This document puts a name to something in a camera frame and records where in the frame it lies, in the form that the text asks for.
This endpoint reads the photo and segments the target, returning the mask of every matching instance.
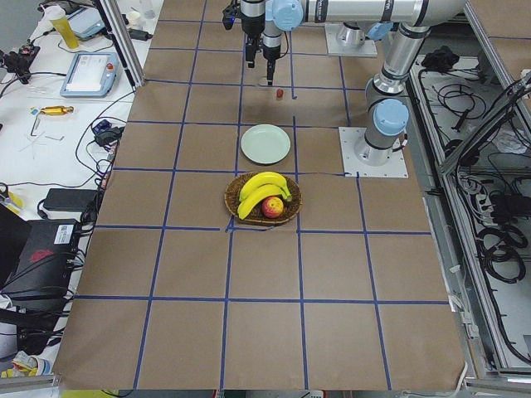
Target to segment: blue joint cap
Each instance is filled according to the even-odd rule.
[[[273,21],[282,31],[293,31],[302,23],[304,11],[299,0],[269,0],[268,2],[272,2],[270,6]]]
[[[383,135],[394,137],[400,134],[409,120],[409,110],[398,99],[385,99],[376,105],[373,114],[374,126]]]
[[[378,22],[375,23],[367,32],[367,37],[370,40],[382,40],[392,29],[394,24],[392,22]]]

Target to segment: white cup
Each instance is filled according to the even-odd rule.
[[[142,15],[138,11],[129,11],[125,14],[125,17],[129,21],[129,27],[132,29],[142,30],[143,21]]]

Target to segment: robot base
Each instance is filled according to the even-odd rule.
[[[343,170],[348,177],[382,177],[382,178],[407,178],[406,162],[402,151],[391,153],[389,160],[382,166],[370,166],[358,159],[354,152],[354,144],[359,137],[365,134],[365,128],[340,127],[339,139],[341,141],[341,154],[343,155]],[[397,140],[394,148],[400,146]]]
[[[331,56],[358,56],[362,58],[376,58],[378,50],[373,40],[365,40],[361,46],[342,46],[337,41],[341,23],[325,23],[326,45]]]

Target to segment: bunch of bananas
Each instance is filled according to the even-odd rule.
[[[251,177],[240,190],[238,217],[244,220],[258,203],[267,197],[278,196],[285,201],[291,201],[285,177],[278,172],[259,172]]]

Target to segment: wicker basket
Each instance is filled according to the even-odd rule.
[[[278,226],[293,219],[299,212],[300,207],[302,206],[302,196],[300,194],[300,189],[297,183],[291,178],[285,176],[284,177],[288,182],[288,188],[290,189],[292,200],[290,202],[284,202],[284,211],[279,217],[274,219],[265,217],[262,214],[260,203],[256,205],[254,209],[252,209],[251,213],[249,214],[249,216],[246,217],[245,220],[242,220],[240,217],[238,217],[238,206],[240,205],[240,190],[245,185],[245,183],[256,174],[258,174],[258,172],[248,172],[246,174],[241,174],[240,176],[232,180],[232,182],[228,185],[227,189],[225,190],[225,205],[227,206],[229,212],[238,221],[246,224],[254,224],[257,226]]]

